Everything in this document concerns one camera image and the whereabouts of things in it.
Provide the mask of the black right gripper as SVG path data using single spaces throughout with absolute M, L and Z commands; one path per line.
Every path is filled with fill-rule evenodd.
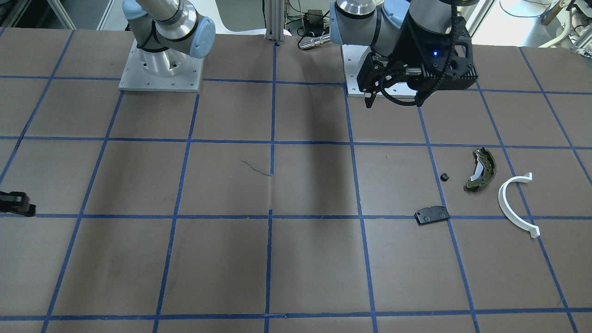
M 36 205 L 30 203 L 30 198 L 25 192 L 0 192 L 0 212 L 34 217 Z

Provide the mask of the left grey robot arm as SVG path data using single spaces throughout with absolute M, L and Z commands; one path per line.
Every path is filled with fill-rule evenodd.
M 357 86 L 367 108 L 380 93 L 394 104 L 420 107 L 436 91 L 478 81 L 467 22 L 475 0 L 334 0 L 330 40 L 369 48 Z

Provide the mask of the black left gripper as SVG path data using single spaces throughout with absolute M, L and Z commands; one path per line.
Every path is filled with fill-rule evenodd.
M 466 23 L 463 16 L 455 15 L 451 31 L 442 35 L 429 32 L 407 15 L 389 55 L 371 50 L 364 57 L 357 83 L 365 107 L 372 108 L 379 93 L 392 103 L 420 107 L 436 91 L 465 90 L 475 84 L 479 76 Z M 387 93 L 402 82 L 416 91 L 412 101 Z

